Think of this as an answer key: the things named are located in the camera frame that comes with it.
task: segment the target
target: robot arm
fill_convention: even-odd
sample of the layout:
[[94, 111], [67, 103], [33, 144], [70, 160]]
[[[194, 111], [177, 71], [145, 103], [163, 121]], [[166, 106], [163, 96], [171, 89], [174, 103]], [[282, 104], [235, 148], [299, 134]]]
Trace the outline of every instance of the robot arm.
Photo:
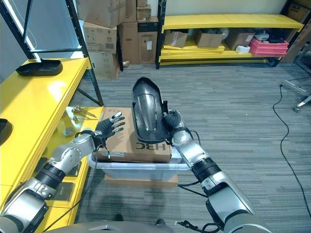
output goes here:
[[252, 204], [243, 192], [196, 144], [176, 110], [164, 119], [173, 128], [172, 144], [201, 183], [208, 196], [207, 209], [213, 220], [225, 233], [271, 233], [255, 216]]
[[79, 161], [96, 150], [105, 140], [123, 130], [113, 126], [120, 120], [121, 112], [101, 121], [96, 130], [82, 131], [78, 137], [65, 145], [60, 145], [51, 159], [41, 168], [35, 177], [18, 187], [7, 199], [0, 214], [1, 233], [34, 232], [49, 209], [45, 200], [50, 200], [56, 193], [63, 178], [79, 164]]

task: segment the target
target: black tray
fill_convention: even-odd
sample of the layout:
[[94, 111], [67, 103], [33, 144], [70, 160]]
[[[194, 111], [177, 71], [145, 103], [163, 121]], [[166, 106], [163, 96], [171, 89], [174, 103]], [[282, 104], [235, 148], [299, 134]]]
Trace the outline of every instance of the black tray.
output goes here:
[[22, 65], [16, 72], [22, 76], [52, 76], [57, 75], [63, 70], [63, 65], [59, 60], [44, 60]]

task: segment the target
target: clear plastic bin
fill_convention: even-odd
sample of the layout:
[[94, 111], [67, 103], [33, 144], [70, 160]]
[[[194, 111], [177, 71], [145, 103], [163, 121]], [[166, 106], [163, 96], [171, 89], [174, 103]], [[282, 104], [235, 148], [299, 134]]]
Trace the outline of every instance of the clear plastic bin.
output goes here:
[[[90, 167], [95, 168], [92, 154], [87, 157]], [[143, 163], [97, 163], [111, 178], [170, 180], [179, 171], [188, 170], [187, 164], [143, 164]]]

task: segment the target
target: gray carpet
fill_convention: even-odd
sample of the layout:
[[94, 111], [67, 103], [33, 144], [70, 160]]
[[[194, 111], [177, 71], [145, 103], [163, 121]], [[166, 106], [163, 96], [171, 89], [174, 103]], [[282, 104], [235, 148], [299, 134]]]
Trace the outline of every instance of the gray carpet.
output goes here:
[[[169, 107], [178, 109], [190, 129], [196, 130], [204, 149], [226, 171], [252, 202], [257, 215], [276, 233], [310, 233], [311, 219], [301, 190], [280, 152], [285, 126], [272, 111], [280, 98], [284, 79], [306, 77], [298, 66], [280, 64], [163, 67], [136, 65], [126, 68], [116, 81], [98, 80], [106, 106], [130, 107], [131, 90], [139, 77], [151, 78], [161, 89]], [[94, 96], [88, 77], [80, 87]], [[284, 153], [296, 171], [311, 208], [311, 106], [299, 113], [292, 108], [302, 96], [282, 88], [283, 101], [276, 109], [290, 127]], [[80, 93], [72, 105], [94, 105]], [[180, 183], [195, 181], [191, 172], [179, 174]], [[89, 172], [90, 192], [79, 207], [76, 222], [125, 220], [153, 224], [163, 218], [174, 226], [189, 220], [202, 227], [212, 218], [205, 198], [181, 190], [113, 188], [104, 183], [101, 170]]]

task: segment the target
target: cardboard box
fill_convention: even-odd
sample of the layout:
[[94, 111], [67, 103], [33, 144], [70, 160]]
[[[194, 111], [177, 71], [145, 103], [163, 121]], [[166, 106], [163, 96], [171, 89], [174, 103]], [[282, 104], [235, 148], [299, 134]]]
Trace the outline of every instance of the cardboard box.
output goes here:
[[137, 0], [137, 6], [146, 6], [148, 0]]
[[137, 21], [150, 21], [151, 17], [151, 5], [138, 6], [136, 8]]
[[79, 19], [114, 28], [125, 19], [125, 0], [76, 0]]
[[294, 0], [294, 3], [311, 8], [311, 0]]
[[116, 53], [117, 27], [107, 28], [84, 22], [83, 31], [88, 51]]
[[203, 33], [201, 29], [198, 29], [194, 38], [197, 47], [216, 48], [221, 44], [224, 36], [222, 34]]
[[238, 45], [248, 46], [254, 35], [255, 32], [253, 30], [230, 28], [225, 43], [231, 50], [235, 50]]
[[96, 79], [118, 79], [120, 67], [117, 56], [110, 52], [89, 52]]
[[149, 179], [115, 179], [105, 175], [105, 182], [112, 187], [128, 188], [173, 188], [178, 184], [178, 176], [167, 181]]
[[122, 23], [119, 29], [123, 61], [130, 61], [131, 64], [139, 64], [137, 22]]
[[181, 31], [166, 30], [164, 45], [171, 45], [182, 48], [185, 45], [188, 33]]
[[125, 19], [123, 23], [136, 22], [136, 0], [126, 0]]
[[150, 22], [138, 23], [138, 59], [140, 64], [156, 62], [157, 30], [157, 17], [151, 17]]
[[131, 108], [110, 108], [104, 109], [103, 119], [111, 117], [117, 111], [122, 111], [125, 117], [124, 130], [121, 133], [107, 139], [106, 149], [99, 149], [98, 159], [100, 161], [128, 161], [144, 163], [168, 163], [171, 159], [171, 147], [165, 142], [158, 144], [145, 144], [139, 142], [134, 129], [134, 122]]
[[309, 13], [309, 9], [292, 3], [288, 8], [287, 16], [300, 23], [303, 23], [308, 17]]

